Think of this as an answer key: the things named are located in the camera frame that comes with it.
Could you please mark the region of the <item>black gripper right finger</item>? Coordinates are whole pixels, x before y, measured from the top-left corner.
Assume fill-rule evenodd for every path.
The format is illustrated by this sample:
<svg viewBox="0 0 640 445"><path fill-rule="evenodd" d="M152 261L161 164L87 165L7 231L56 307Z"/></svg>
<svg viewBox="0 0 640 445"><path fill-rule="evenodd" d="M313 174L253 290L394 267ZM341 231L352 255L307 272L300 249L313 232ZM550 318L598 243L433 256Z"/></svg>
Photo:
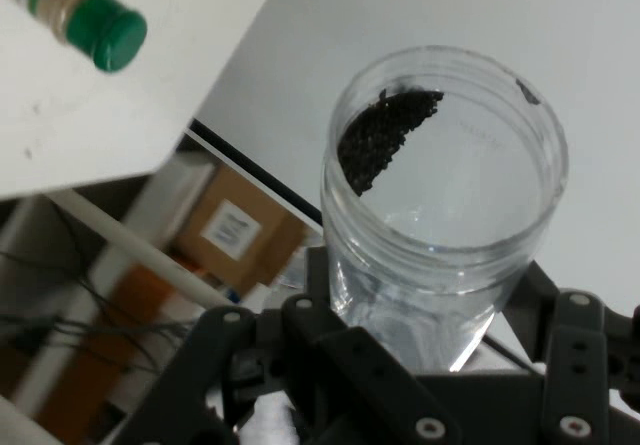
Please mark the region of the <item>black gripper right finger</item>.
<svg viewBox="0 0 640 445"><path fill-rule="evenodd" d="M610 404L616 391L639 409L639 315L558 288L537 263L505 310L528 358L545 366L540 429L546 444L636 444L638 420Z"/></svg>

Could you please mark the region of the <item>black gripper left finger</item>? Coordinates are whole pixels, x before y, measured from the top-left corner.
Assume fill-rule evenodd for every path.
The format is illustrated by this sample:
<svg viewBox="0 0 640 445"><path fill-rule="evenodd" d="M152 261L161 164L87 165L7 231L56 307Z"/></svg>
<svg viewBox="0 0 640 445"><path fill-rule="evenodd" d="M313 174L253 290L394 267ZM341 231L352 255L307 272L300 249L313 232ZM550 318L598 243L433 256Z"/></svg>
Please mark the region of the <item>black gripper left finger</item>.
<svg viewBox="0 0 640 445"><path fill-rule="evenodd" d="M459 444L460 425L366 330L329 305L328 253L276 310L206 311L115 440L235 444L258 398L284 392L314 444Z"/></svg>

